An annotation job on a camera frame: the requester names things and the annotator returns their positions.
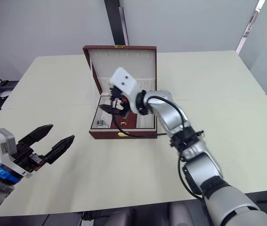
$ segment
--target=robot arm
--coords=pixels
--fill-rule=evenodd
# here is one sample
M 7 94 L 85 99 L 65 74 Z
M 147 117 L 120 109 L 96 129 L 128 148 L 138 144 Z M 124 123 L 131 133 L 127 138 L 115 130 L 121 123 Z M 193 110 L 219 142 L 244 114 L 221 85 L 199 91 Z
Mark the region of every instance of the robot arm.
M 123 116 L 127 111 L 157 116 L 170 138 L 170 145 L 177 149 L 179 160 L 184 163 L 182 170 L 193 194 L 202 196 L 214 225 L 267 226 L 267 214 L 240 190 L 223 180 L 219 164 L 201 138 L 203 131 L 194 131 L 186 114 L 173 102 L 169 92 L 141 90 L 123 68 L 115 71 L 110 83 L 113 86 L 111 100 L 118 98 L 129 102 L 129 105 L 121 104 L 124 107 Z M 107 106 L 100 107 L 111 114 L 117 112 L 112 106 L 109 110 Z
M 30 178 L 45 163 L 52 164 L 73 143 L 74 135 L 59 141 L 45 156 L 33 153 L 32 144 L 44 138 L 53 125 L 38 127 L 18 144 L 12 133 L 0 129 L 0 205 L 23 177 Z

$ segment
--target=open box lid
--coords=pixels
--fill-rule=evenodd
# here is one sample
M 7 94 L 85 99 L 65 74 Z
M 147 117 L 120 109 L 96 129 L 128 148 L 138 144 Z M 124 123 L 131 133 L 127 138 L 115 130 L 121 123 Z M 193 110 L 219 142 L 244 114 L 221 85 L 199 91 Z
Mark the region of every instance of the open box lid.
M 156 90 L 156 46 L 84 46 L 83 51 L 100 94 L 110 92 L 109 80 L 118 67 L 141 89 Z

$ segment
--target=gold latch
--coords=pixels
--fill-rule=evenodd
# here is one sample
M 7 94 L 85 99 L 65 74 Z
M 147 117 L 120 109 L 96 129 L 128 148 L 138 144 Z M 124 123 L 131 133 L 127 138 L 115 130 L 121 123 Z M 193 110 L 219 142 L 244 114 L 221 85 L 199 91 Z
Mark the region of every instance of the gold latch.
M 125 46 L 114 46 L 114 48 L 125 48 Z
M 126 135 L 126 134 L 124 134 L 124 133 L 122 133 L 122 132 L 118 132 L 118 135 L 119 135 L 119 137 L 127 137 L 128 135 Z

